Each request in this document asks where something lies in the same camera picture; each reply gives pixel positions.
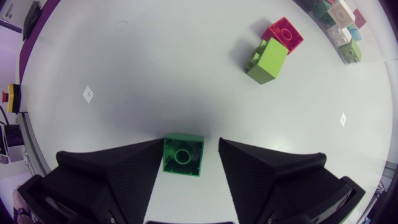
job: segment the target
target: white surface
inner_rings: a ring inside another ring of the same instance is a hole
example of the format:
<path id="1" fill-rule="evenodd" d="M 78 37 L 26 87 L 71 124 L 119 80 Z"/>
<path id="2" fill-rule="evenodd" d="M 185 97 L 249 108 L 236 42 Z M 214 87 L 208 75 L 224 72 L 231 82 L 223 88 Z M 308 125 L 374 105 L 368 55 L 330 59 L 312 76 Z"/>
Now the white surface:
<path id="1" fill-rule="evenodd" d="M 12 210 L 14 206 L 12 192 L 31 177 L 32 175 L 30 172 L 25 172 L 23 174 L 0 179 L 0 198 L 11 217 L 14 217 L 14 212 Z"/>
<path id="2" fill-rule="evenodd" d="M 267 26 L 286 16 L 304 38 L 278 79 L 243 66 Z M 96 99 L 87 104 L 87 85 Z M 50 168 L 57 151 L 88 152 L 162 138 L 205 137 L 200 177 L 159 172 L 146 220 L 237 221 L 218 138 L 284 152 L 324 152 L 326 168 L 367 191 L 382 174 L 392 105 L 384 62 L 344 65 L 293 1 L 61 1 L 22 82 L 23 104 Z M 349 122 L 337 122 L 342 111 Z"/>
<path id="3" fill-rule="evenodd" d="M 388 61 L 386 66 L 390 78 L 393 105 L 391 145 L 387 160 L 398 164 L 398 60 Z"/>

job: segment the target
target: cable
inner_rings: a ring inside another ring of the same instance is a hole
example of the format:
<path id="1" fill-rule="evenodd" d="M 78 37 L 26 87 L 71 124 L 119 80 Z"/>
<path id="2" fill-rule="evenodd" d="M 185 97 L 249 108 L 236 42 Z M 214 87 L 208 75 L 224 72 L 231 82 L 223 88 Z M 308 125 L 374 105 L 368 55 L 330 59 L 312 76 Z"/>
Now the cable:
<path id="1" fill-rule="evenodd" d="M 2 112 L 2 115 L 4 116 L 4 119 L 6 120 L 7 125 L 10 125 L 10 123 L 8 122 L 8 119 L 7 119 L 6 112 L 4 112 L 4 110 L 2 109 L 2 106 L 1 106 L 1 105 L 0 105 L 0 110 L 1 110 L 1 112 Z"/>
<path id="2" fill-rule="evenodd" d="M 381 182 L 381 180 L 380 180 L 380 183 L 383 186 L 384 191 L 386 191 L 386 188 L 384 187 L 384 184 L 383 184 L 383 182 Z"/>

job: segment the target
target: lego brick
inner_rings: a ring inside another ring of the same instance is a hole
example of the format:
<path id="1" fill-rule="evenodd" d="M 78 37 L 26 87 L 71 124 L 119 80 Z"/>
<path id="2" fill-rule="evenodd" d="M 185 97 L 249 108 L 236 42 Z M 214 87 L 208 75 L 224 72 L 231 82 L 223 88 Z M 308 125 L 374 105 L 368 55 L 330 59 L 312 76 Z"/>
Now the lego brick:
<path id="1" fill-rule="evenodd" d="M 306 13 L 312 11 L 319 0 L 294 0 Z"/>
<path id="2" fill-rule="evenodd" d="M 287 48 L 272 37 L 268 42 L 262 40 L 246 64 L 247 75 L 260 84 L 274 80 L 278 77 L 287 52 Z"/>
<path id="3" fill-rule="evenodd" d="M 348 44 L 352 38 L 347 28 L 340 28 L 337 24 L 326 31 L 336 47 Z"/>
<path id="4" fill-rule="evenodd" d="M 353 39 L 357 42 L 362 40 L 361 34 L 359 33 L 359 30 L 356 28 L 356 26 L 354 24 L 349 25 L 347 27 L 347 29 L 349 30 L 351 36 L 353 37 Z"/>
<path id="5" fill-rule="evenodd" d="M 362 26 L 366 23 L 365 18 L 362 16 L 361 12 L 358 9 L 355 9 L 353 13 L 355 16 L 355 26 L 359 29 L 362 28 Z"/>
<path id="6" fill-rule="evenodd" d="M 344 63 L 357 63 L 361 61 L 362 52 L 356 45 L 354 39 L 351 39 L 348 44 L 340 46 L 338 49 L 343 57 Z"/>
<path id="7" fill-rule="evenodd" d="M 271 37 L 285 46 L 289 50 L 288 54 L 290 54 L 304 40 L 285 17 L 269 26 L 262 34 L 262 38 L 265 41 L 269 41 Z"/>
<path id="8" fill-rule="evenodd" d="M 191 134 L 170 133 L 164 137 L 163 171 L 200 176 L 205 138 Z"/>
<path id="9" fill-rule="evenodd" d="M 347 27 L 354 23 L 355 16 L 345 1 L 335 2 L 330 9 L 329 15 L 341 28 Z"/>
<path id="10" fill-rule="evenodd" d="M 319 1 L 317 6 L 315 6 L 315 9 L 312 11 L 314 17 L 324 24 L 333 25 L 335 22 L 328 13 L 330 7 L 331 5 L 328 2 L 325 2 L 324 0 Z"/>

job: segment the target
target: lime green lego brick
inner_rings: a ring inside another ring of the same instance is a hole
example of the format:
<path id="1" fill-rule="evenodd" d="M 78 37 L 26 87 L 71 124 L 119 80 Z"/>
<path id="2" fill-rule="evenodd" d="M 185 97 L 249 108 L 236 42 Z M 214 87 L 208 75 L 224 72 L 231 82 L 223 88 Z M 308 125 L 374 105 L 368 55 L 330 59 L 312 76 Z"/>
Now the lime green lego brick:
<path id="1" fill-rule="evenodd" d="M 362 52 L 353 38 L 348 44 L 340 46 L 338 50 L 344 59 L 344 63 L 356 63 L 362 59 Z"/>
<path id="2" fill-rule="evenodd" d="M 200 176 L 205 138 L 191 134 L 170 133 L 164 137 L 163 171 Z"/>
<path id="3" fill-rule="evenodd" d="M 313 9 L 313 16 L 316 19 L 320 19 L 322 16 L 325 14 L 328 14 L 328 9 L 331 7 L 331 5 L 328 2 L 325 2 L 324 0 L 319 1 L 317 6 L 315 6 L 315 9 Z"/>
<path id="4" fill-rule="evenodd" d="M 246 64 L 249 69 L 247 75 L 260 84 L 274 80 L 278 77 L 287 52 L 287 48 L 274 38 L 268 42 L 262 40 L 252 59 Z"/>

